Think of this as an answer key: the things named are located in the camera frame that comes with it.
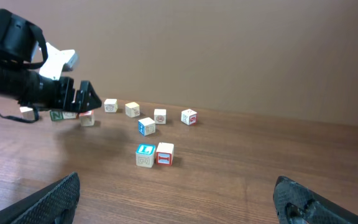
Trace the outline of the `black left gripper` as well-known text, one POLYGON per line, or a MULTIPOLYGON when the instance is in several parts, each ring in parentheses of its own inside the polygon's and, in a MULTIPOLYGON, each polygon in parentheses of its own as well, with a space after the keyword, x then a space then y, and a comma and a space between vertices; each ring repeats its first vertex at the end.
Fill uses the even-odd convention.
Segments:
MULTIPOLYGON (((19 86, 23 93, 18 102, 22 106, 34 105, 43 109, 70 111, 74 99, 74 79, 60 77, 58 80, 43 77, 38 73, 18 73, 19 86)), ((72 109, 76 113, 84 113, 102 106, 90 81, 81 81, 76 91, 72 109)))

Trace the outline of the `red A letter block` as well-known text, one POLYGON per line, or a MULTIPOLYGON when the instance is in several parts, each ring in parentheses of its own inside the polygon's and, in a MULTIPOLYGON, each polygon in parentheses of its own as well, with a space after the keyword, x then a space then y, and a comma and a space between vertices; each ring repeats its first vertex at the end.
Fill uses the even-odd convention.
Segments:
POLYGON ((79 114, 81 126, 93 126, 94 125, 94 111, 90 110, 79 114))

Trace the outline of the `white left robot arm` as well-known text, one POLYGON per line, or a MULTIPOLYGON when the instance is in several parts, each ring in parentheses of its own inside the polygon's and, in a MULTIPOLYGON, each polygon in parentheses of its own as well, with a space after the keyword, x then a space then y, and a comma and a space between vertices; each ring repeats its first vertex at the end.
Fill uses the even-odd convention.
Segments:
POLYGON ((70 77, 52 79, 40 69, 49 61, 47 43, 41 28, 34 23, 0 9, 0 95, 21 106, 41 110, 84 113, 101 107, 91 83, 73 87, 70 77))

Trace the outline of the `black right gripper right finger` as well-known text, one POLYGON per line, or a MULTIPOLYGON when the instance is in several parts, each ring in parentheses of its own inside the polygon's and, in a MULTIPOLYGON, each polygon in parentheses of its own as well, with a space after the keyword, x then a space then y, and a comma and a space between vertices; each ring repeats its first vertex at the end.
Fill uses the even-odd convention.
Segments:
POLYGON ((358 224, 358 215, 285 176, 276 181, 273 202, 280 224, 358 224))

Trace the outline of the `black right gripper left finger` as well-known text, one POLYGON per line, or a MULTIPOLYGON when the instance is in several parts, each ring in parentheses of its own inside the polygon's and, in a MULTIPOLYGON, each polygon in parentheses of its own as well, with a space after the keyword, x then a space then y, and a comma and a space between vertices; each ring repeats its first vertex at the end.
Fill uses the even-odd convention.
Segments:
POLYGON ((0 211, 0 224, 73 223, 80 199, 76 172, 0 211))

